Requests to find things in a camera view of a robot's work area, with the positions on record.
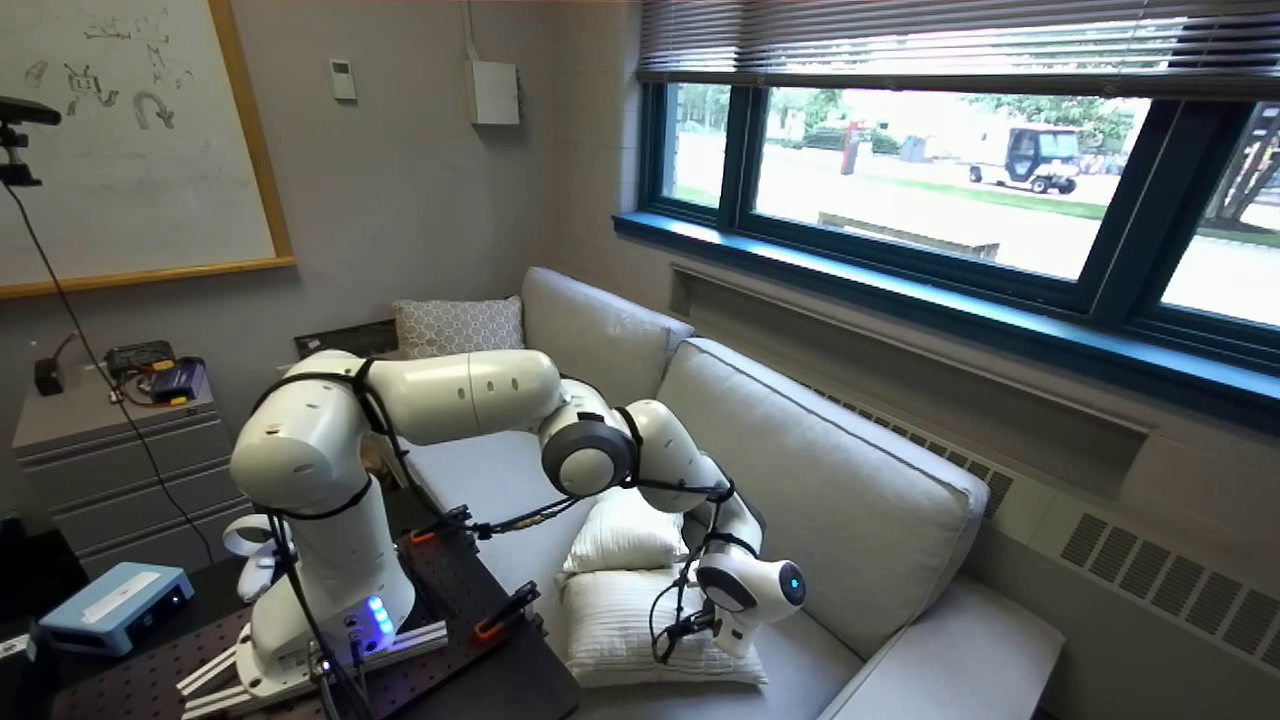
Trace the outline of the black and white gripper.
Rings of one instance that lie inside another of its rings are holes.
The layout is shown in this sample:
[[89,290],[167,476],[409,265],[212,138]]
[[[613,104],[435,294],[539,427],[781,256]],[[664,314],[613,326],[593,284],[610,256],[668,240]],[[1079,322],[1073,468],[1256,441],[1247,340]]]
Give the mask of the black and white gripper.
[[749,612],[716,599],[706,599],[692,617],[664,625],[657,638],[660,642],[701,638],[731,658],[746,658],[753,649]]

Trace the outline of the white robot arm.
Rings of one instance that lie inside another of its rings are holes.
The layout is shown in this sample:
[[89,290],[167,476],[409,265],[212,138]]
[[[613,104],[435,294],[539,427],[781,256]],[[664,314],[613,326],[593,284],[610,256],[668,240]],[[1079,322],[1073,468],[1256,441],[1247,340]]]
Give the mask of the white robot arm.
[[180,679],[188,720],[273,709],[394,667],[445,646],[414,620],[417,590],[359,445],[440,445],[505,427],[539,435],[539,463],[566,506],[634,487],[660,513],[701,513],[692,581],[706,609],[673,620],[746,654],[763,625],[804,609],[808,581],[763,553],[763,528],[737,486],[660,401],[610,405],[534,349],[428,360],[313,351],[252,407],[231,480],[273,521],[275,581],[210,664]]

